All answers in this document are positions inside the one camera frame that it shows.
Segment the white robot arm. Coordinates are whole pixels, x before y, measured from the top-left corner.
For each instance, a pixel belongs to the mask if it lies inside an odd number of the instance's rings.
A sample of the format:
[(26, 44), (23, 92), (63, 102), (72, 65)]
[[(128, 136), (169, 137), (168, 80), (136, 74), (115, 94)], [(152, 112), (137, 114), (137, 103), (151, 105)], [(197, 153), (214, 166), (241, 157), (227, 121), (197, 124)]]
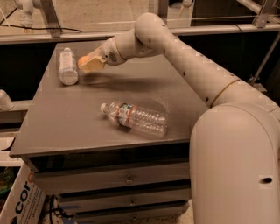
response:
[(144, 13), (130, 31), (80, 58), (83, 73), (161, 53), (208, 110), (190, 140), (195, 224), (280, 224), (279, 107)]

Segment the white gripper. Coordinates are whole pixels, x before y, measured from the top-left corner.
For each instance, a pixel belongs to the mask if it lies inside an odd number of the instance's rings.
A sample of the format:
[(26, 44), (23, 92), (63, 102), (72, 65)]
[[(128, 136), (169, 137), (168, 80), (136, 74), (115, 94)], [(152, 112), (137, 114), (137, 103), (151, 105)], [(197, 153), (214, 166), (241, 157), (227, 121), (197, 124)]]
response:
[(78, 66), (84, 74), (102, 70), (106, 62), (110, 66), (118, 66), (126, 61), (123, 47), (118, 37), (108, 39), (101, 47), (96, 48), (87, 56), (89, 60), (82, 66)]

